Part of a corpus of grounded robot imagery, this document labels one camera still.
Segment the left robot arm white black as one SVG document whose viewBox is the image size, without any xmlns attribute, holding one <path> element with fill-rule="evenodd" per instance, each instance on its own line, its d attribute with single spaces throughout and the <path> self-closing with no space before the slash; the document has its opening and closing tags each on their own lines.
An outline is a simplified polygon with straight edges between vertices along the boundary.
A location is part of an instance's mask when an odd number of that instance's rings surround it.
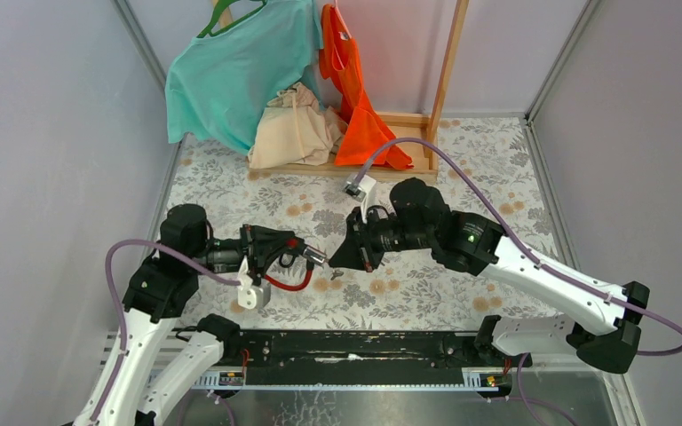
<svg viewBox="0 0 682 426">
<path fill-rule="evenodd" d="M 245 309 L 266 305 L 274 262 L 301 256 L 305 277 L 322 264 L 292 231 L 243 225 L 236 239 L 215 237 L 204 207 L 179 204 L 160 225 L 157 241 L 119 241 L 107 252 L 105 274 L 119 328 L 109 358 L 75 425 L 162 425 L 196 378 L 243 353 L 240 328 L 210 314 L 194 327 L 186 348 L 153 380 L 159 350 L 188 301 L 207 277 L 237 291 Z"/>
</svg>

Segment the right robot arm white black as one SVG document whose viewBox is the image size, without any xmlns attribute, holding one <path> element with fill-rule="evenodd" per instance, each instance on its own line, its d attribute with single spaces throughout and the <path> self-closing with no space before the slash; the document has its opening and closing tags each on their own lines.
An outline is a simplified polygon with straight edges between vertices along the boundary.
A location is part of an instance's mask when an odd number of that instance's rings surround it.
<svg viewBox="0 0 682 426">
<path fill-rule="evenodd" d="M 389 252 L 427 249 L 450 271 L 512 285 L 559 310 L 533 319 L 488 315 L 473 343 L 482 364 L 572 354 L 607 373 L 629 371 L 638 354 L 647 286 L 606 283 L 558 263 L 497 222 L 452 210 L 437 188 L 418 178 L 393 187 L 392 212 L 372 204 L 375 185 L 371 177 L 346 182 L 345 193 L 359 206 L 346 218 L 345 239 L 329 260 L 332 268 L 373 272 Z"/>
</svg>

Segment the red cable lock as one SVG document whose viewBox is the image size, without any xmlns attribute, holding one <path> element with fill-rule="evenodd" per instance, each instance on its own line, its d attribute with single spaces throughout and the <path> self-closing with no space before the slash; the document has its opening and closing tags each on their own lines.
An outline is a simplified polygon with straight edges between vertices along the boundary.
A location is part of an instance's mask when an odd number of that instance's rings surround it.
<svg viewBox="0 0 682 426">
<path fill-rule="evenodd" d="M 285 282 L 281 277 L 275 278 L 267 274 L 264 279 L 272 286 L 288 291 L 298 292 L 309 286 L 313 278 L 313 272 L 317 267 L 322 267 L 327 261 L 327 256 L 318 248 L 307 245 L 304 256 L 297 256 L 296 260 L 302 257 L 305 261 L 301 272 L 295 274 L 292 279 Z"/>
</svg>

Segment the black padlock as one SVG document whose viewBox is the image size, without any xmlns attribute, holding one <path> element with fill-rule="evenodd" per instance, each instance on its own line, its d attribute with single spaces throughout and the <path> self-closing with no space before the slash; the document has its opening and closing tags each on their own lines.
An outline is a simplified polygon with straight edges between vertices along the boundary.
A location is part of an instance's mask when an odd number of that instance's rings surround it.
<svg viewBox="0 0 682 426">
<path fill-rule="evenodd" d="M 278 257 L 278 264 L 281 268 L 289 269 L 295 263 L 296 258 L 296 254 L 285 252 Z"/>
</svg>

